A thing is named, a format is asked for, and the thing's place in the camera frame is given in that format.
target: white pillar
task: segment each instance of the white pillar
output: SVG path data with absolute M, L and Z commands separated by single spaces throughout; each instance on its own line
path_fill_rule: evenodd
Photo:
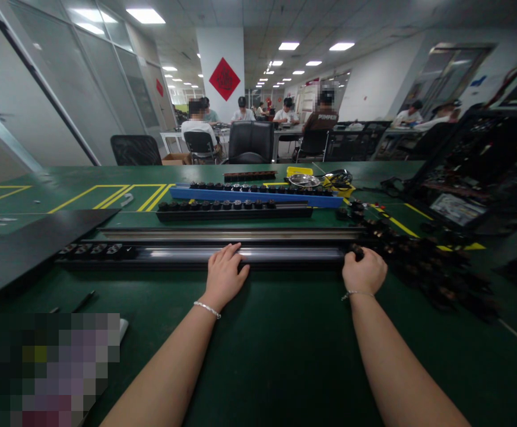
M 239 108 L 237 100 L 245 96 L 245 44 L 244 32 L 238 28 L 197 28 L 197 42 L 201 55 L 201 68 L 205 82 L 205 94 L 222 122 L 228 123 L 235 110 Z M 228 100 L 211 85 L 211 75 L 222 58 L 232 68 L 240 82 Z

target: pixelated area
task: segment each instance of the pixelated area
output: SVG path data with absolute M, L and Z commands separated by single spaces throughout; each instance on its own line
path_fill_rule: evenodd
M 0 426 L 78 426 L 119 362 L 119 314 L 0 314 Z

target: red sign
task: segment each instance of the red sign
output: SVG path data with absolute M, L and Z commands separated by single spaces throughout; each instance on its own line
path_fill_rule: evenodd
M 156 79 L 156 89 L 159 92 L 159 94 L 163 96 L 163 86 L 161 85 L 159 79 Z
M 209 83 L 212 84 L 225 101 L 228 101 L 239 85 L 240 79 L 224 58 L 221 58 L 209 79 Z

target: green workbench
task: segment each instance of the green workbench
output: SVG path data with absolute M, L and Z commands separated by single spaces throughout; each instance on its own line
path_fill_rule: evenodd
M 390 176 L 411 177 L 421 162 L 303 164 L 316 174 L 346 167 L 358 187 L 374 187 Z M 159 227 L 155 213 L 169 201 L 175 182 L 222 182 L 223 173 L 277 170 L 288 165 L 165 167 L 67 167 L 0 184 L 0 217 L 17 218 L 0 233 L 16 230 L 57 209 L 119 207 L 110 197 L 129 185 L 134 201 L 108 227 Z M 355 192 L 359 199 L 385 205 L 401 225 L 423 235 L 426 219 L 398 199 Z M 378 218 L 370 208 L 367 215 Z M 333 210 L 316 209 L 311 218 L 220 222 L 177 222 L 176 227 L 342 227 Z M 517 288 L 491 268 L 517 256 L 517 233 L 485 239 L 471 251 L 478 272 L 494 280 L 502 319 L 517 332 Z M 0 297 L 0 311 L 67 312 L 95 289 L 86 312 L 120 313 L 130 322 L 111 367 L 109 386 L 86 425 L 98 425 L 153 353 L 204 291 L 205 272 L 67 272 L 51 267 L 21 295 Z M 351 322 L 341 273 L 252 272 L 240 294 L 217 322 L 186 426 L 381 425 Z M 517 336 L 502 323 L 487 325 L 460 308 L 436 311 L 425 297 L 389 274 L 378 300 L 415 355 L 474 426 L 517 426 Z

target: silver bracelet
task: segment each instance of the silver bracelet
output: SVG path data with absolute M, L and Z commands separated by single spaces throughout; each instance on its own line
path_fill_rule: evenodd
M 199 301 L 195 301 L 193 303 L 193 305 L 200 305 L 202 308 L 206 308 L 208 311 L 210 311 L 211 313 L 213 313 L 215 316 L 217 316 L 217 320 L 221 318 L 221 315 L 219 313 L 217 313 L 216 311 L 214 311 L 211 307 L 209 307 L 208 305 L 205 305 L 203 304 L 202 302 L 199 302 Z
M 362 292 L 362 291 L 347 291 L 347 293 L 341 298 L 342 301 L 345 301 L 347 298 L 349 298 L 350 295 L 353 294 L 362 294 L 362 295 L 368 295 L 370 297 L 375 297 L 373 294 L 370 294 L 368 292 Z

